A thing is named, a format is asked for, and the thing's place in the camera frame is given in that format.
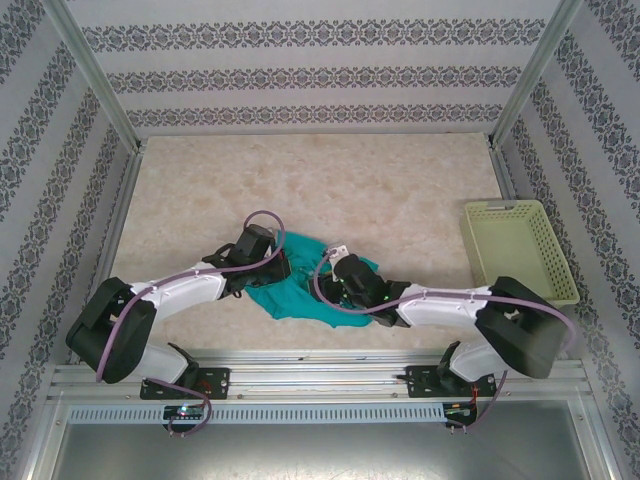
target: decorative border pattern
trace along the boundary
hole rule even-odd
[[[22,56],[22,49],[31,40],[33,32],[44,17],[44,8],[38,0],[15,0],[0,21],[0,85]]]
[[[555,56],[582,105],[582,111],[591,123],[593,133],[609,155],[613,171],[619,177],[620,185],[624,185],[625,195],[632,200],[631,207],[636,211],[636,218],[640,220],[638,147],[633,143],[631,135],[628,135],[628,129],[620,116],[616,115],[613,103],[604,93],[604,87],[571,33],[567,33],[560,41]]]
[[[58,333],[58,324],[63,316],[73,279],[80,266],[80,258],[86,246],[119,142],[118,134],[115,128],[111,126],[96,160],[81,207],[76,215],[67,247],[62,254],[62,261],[54,284],[51,287],[51,294],[47,298],[47,306],[42,312],[42,320],[38,325],[38,333],[35,335],[33,344],[29,349],[29,360],[24,365],[25,371],[20,376],[19,389],[14,394],[16,400],[9,408],[9,421],[3,425],[4,431],[0,440],[1,478],[11,478],[11,470],[17,463],[18,453],[24,441],[24,433],[27,430],[27,421],[33,414],[33,403],[36,401],[37,393],[42,383],[45,365],[49,360],[51,349]],[[120,193],[126,170],[127,165],[125,165],[120,176],[116,199]],[[108,223],[111,222],[114,209],[115,202],[111,206]]]
[[[611,291],[616,294],[616,304],[622,310],[629,335],[635,339],[635,348],[640,349],[640,287],[635,283],[635,276],[629,273],[629,262],[623,257],[624,252],[618,246],[615,233],[611,231],[607,213],[598,200],[595,188],[591,186],[589,174],[543,81],[531,92],[531,100],[558,157],[578,210],[582,213],[585,228],[604,268],[605,278],[611,285]]]
[[[62,144],[62,149],[51,170],[44,192],[42,192],[42,198],[38,201],[34,219],[29,224],[28,233],[24,236],[24,243],[20,246],[17,258],[13,261],[15,268],[9,273],[6,284],[2,288],[0,360],[4,359],[4,350],[11,343],[11,331],[15,329],[16,321],[22,315],[22,305],[31,289],[41,256],[45,252],[49,235],[58,217],[89,132],[98,116],[99,108],[98,99],[89,89],[69,127],[67,139]]]
[[[98,248],[98,255],[96,255],[96,261],[93,264],[93,267],[91,268],[91,271],[93,272],[91,274],[91,280],[89,281],[89,286],[87,288],[87,293],[84,295],[84,300],[82,302],[82,310],[84,310],[84,308],[87,306],[87,303],[89,303],[89,298],[91,297],[91,294],[93,293],[93,285],[96,282],[96,276],[98,275],[98,267],[100,266],[100,260],[102,259],[102,250],[104,249],[104,246],[107,244],[107,237],[109,236],[109,231],[111,229],[111,218],[113,217],[113,214],[115,213],[116,210],[116,206],[118,205],[118,200],[120,199],[120,188],[122,187],[122,182],[124,181],[124,177],[127,173],[127,170],[129,168],[129,162],[138,154],[132,152],[129,154],[129,156],[127,157],[127,160],[125,161],[125,168],[122,171],[122,176],[120,177],[120,181],[118,182],[118,188],[116,189],[116,194],[113,200],[113,203],[111,204],[111,209],[109,210],[109,218],[107,219],[107,223],[104,227],[104,232],[102,233],[102,238],[100,239],[100,246]],[[65,364],[67,365],[71,365],[71,360],[73,357],[73,350],[69,349],[68,354],[67,354],[67,361],[65,362]],[[80,365],[80,363],[82,362],[82,360],[80,360],[80,358],[77,358],[77,360],[75,361],[76,365]]]
[[[348,45],[533,45],[543,19],[320,20],[85,27],[95,52]]]
[[[540,158],[522,117],[519,117],[514,124],[511,135],[524,163],[534,195],[544,205],[551,226],[569,263],[569,268],[575,279],[581,299],[575,307],[576,318],[582,327],[587,348],[592,356],[594,365],[596,365],[598,378],[602,382],[607,396],[607,405],[613,413],[613,421],[618,425],[618,435],[626,447],[625,453],[629,456],[632,471],[636,476],[640,477],[640,445],[638,444],[640,426],[637,423],[638,414],[632,411],[633,402],[631,396],[625,392],[626,385],[620,378],[620,367],[615,363],[614,347],[602,333],[600,315],[593,304],[589,287],[582,275],[569,235],[560,217],[558,205],[553,198],[551,187],[542,170]]]
[[[513,87],[520,67],[265,68],[108,75],[116,93],[305,88]]]
[[[47,65],[47,70],[38,82],[38,88],[29,99],[25,114],[18,120],[14,135],[7,142],[0,159],[0,223],[3,213],[11,206],[11,198],[22,183],[25,167],[31,163],[32,155],[42,140],[44,129],[51,121],[71,74],[76,68],[73,56],[60,42],[56,53]]]
[[[319,105],[128,110],[134,127],[308,123],[494,122],[502,105]]]
[[[587,0],[620,57],[640,82],[640,15],[629,0]]]

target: black bracket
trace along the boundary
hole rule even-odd
[[[169,422],[171,422],[171,430],[175,433],[185,433],[195,426],[194,422],[199,423],[204,414],[202,405],[167,405],[162,412],[162,427],[169,431]]]
[[[460,382],[453,390],[444,388],[438,365],[410,365],[406,367],[405,375],[398,375],[397,378],[407,382],[409,398],[472,397],[474,385],[478,389],[478,397],[490,398],[496,392],[493,375],[486,375],[472,383]]]
[[[226,400],[229,394],[231,370],[228,368],[199,368],[191,390],[203,393],[209,400]],[[140,387],[142,400],[198,400],[199,398],[172,388],[166,388],[149,380]]]
[[[453,420],[453,422],[446,422],[447,428],[462,428],[460,424],[468,427],[478,419],[478,406],[475,402],[466,403],[443,403],[444,416],[447,420]]]

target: vented metal strip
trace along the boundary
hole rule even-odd
[[[70,424],[158,424],[161,405],[73,407]],[[442,403],[392,403],[352,405],[214,405],[210,424],[328,424],[444,422]],[[181,420],[177,423],[198,423]]]

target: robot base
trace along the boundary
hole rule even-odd
[[[196,392],[203,393],[209,400],[226,400],[229,393],[228,368],[199,368],[193,386],[189,387]],[[165,388],[150,380],[144,380],[140,387],[142,400],[198,400],[199,398],[188,393],[179,392],[171,388]]]
[[[399,380],[407,382],[409,398],[471,397],[474,385],[480,398],[491,398],[496,393],[493,375],[481,377],[473,384],[462,381],[447,383],[438,368],[438,365],[410,365],[405,369],[405,375],[398,376]]]

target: basket handle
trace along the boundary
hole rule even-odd
[[[517,200],[489,200],[486,202],[486,210],[513,210],[518,205]]]

